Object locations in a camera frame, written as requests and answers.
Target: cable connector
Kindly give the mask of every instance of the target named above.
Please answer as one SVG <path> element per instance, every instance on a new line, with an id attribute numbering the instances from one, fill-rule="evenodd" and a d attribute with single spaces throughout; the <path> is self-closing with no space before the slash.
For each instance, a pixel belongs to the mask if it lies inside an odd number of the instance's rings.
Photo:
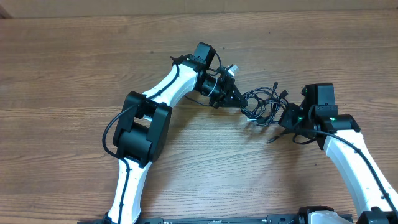
<path id="1" fill-rule="evenodd" d="M 284 91 L 279 95 L 279 99 L 285 98 L 288 94 L 289 94 L 289 92 L 288 92 L 287 90 L 284 90 Z"/>
<path id="2" fill-rule="evenodd" d="M 253 121 L 253 124 L 255 124 L 255 125 L 264 124 L 267 121 L 267 119 L 268 119 L 268 117 L 266 117 L 266 118 L 260 117 L 260 118 L 256 119 L 255 121 Z"/>
<path id="3" fill-rule="evenodd" d="M 275 91 L 276 88 L 278 88 L 278 82 L 274 82 L 274 86 L 272 87 L 272 89 Z"/>

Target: wooden table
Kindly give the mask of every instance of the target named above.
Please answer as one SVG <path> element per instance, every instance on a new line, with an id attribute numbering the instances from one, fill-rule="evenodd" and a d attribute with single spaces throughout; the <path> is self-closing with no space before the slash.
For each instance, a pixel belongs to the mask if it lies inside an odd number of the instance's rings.
<path id="1" fill-rule="evenodd" d="M 1 222 L 102 217 L 118 179 L 117 160 L 101 146 L 106 124 L 131 90 L 169 73 L 170 55 L 193 53 L 199 41 L 224 65 L 239 65 L 241 92 L 278 81 L 300 103 L 305 84 L 332 82 L 340 113 L 354 116 L 398 189 L 398 11 L 0 20 Z M 355 214 L 316 144 L 266 143 L 281 130 L 253 126 L 238 109 L 181 100 L 142 214 L 259 217 L 305 205 Z"/>

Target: black cable bundle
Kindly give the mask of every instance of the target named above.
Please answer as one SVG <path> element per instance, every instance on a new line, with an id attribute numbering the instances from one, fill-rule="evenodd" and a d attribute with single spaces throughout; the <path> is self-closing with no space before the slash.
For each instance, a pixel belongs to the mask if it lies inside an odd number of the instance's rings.
<path id="1" fill-rule="evenodd" d="M 247 107 L 241 108 L 242 114 L 247 116 L 249 120 L 253 121 L 257 126 L 265 127 L 270 124 L 278 123 L 278 121 L 274 121 L 274 118 L 278 113 L 279 108 L 282 107 L 282 109 L 285 110 L 289 102 L 285 99 L 288 94 L 287 91 L 284 90 L 280 95 L 278 95 L 276 92 L 277 87 L 278 82 L 275 82 L 272 88 L 259 87 L 243 93 L 245 100 L 249 101 L 249 99 L 255 99 L 257 101 L 257 106 L 253 110 L 249 110 Z M 268 98 L 261 98 L 259 96 L 261 94 L 267 95 Z M 268 116 L 263 117 L 262 115 L 266 112 L 267 105 L 271 107 L 271 110 Z"/>

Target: black joint motor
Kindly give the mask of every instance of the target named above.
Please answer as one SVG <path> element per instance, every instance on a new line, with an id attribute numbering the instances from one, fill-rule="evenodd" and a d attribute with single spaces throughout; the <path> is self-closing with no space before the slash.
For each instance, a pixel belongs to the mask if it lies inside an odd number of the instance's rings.
<path id="1" fill-rule="evenodd" d="M 144 167 L 148 162 L 155 162 L 164 148 L 172 108 L 134 91 L 126 97 L 122 111 L 132 105 L 135 106 L 120 117 L 113 144 L 118 148 L 118 157 L 128 157 Z M 144 116 L 152 119 L 149 128 L 134 122 L 134 118 Z"/>
<path id="2" fill-rule="evenodd" d="M 219 77 L 207 73 L 215 54 L 216 50 L 212 46 L 200 42 L 195 53 L 190 57 L 191 59 L 184 62 L 188 66 L 190 66 L 189 63 L 196 64 L 193 67 L 198 72 L 195 90 L 203 96 L 208 96 L 210 98 L 209 105 L 214 108 L 247 106 L 248 102 L 236 88 L 235 79 L 228 73 L 230 67 L 219 66 L 217 69 Z"/>
<path id="3" fill-rule="evenodd" d="M 331 134 L 339 130 L 353 129 L 360 132 L 358 124 L 351 115 L 338 114 L 335 103 L 335 89 L 331 83 L 306 85 L 302 90 L 305 97 L 302 104 L 289 103 L 283 112 L 279 124 L 286 129 L 310 129 L 324 131 Z M 316 138 L 323 149 L 326 136 L 309 134 L 307 138 Z"/>

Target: small white part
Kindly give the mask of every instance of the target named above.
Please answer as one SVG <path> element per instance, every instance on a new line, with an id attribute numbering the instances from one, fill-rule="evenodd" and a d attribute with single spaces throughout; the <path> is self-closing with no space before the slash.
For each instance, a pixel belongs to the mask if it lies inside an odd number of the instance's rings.
<path id="1" fill-rule="evenodd" d="M 355 147 L 360 149 L 366 158 L 368 158 L 384 189 L 390 194 L 392 203 L 397 207 L 397 192 L 388 183 L 371 157 L 366 148 L 363 135 L 354 130 L 337 131 L 336 135 L 349 141 Z M 358 216 L 360 216 L 363 211 L 370 211 L 371 207 L 375 206 L 379 207 L 382 211 L 391 211 L 387 201 L 382 199 L 382 193 L 379 190 L 371 171 L 361 156 L 354 152 L 354 149 L 330 136 L 326 138 L 323 148 L 326 155 L 333 161 L 340 172 L 340 175 L 353 198 Z"/>
<path id="2" fill-rule="evenodd" d="M 344 218 L 337 215 L 336 212 L 332 211 L 317 211 L 312 212 L 308 215 L 309 224 L 353 224 Z"/>
<path id="3" fill-rule="evenodd" d="M 185 66 L 183 64 L 178 65 L 180 68 L 180 75 L 178 78 L 162 93 L 160 96 L 152 99 L 158 103 L 166 103 L 168 106 L 174 107 L 178 101 L 188 92 L 192 91 L 197 82 L 198 74 L 192 68 Z M 167 84 L 169 84 L 175 74 L 177 73 L 177 66 L 173 65 L 170 73 L 157 84 L 152 89 L 145 91 L 143 94 L 147 97 L 153 96 L 159 90 L 163 89 Z"/>
<path id="4" fill-rule="evenodd" d="M 141 194 L 144 188 L 145 178 L 151 162 L 144 168 L 140 168 L 137 162 L 134 162 L 128 158 L 124 158 L 130 166 L 130 176 L 127 182 L 126 192 L 124 193 L 123 210 L 120 224 L 134 224 L 139 214 L 141 213 Z M 116 187 L 116 194 L 111 210 L 108 213 L 108 217 L 112 219 L 112 222 L 118 223 L 119 221 L 119 205 L 122 196 L 124 183 L 126 181 L 126 165 L 122 160 L 119 160 L 119 180 L 118 186 Z"/>
<path id="5" fill-rule="evenodd" d="M 231 68 L 228 69 L 228 73 L 234 76 L 239 72 L 239 67 L 237 65 L 232 65 Z"/>

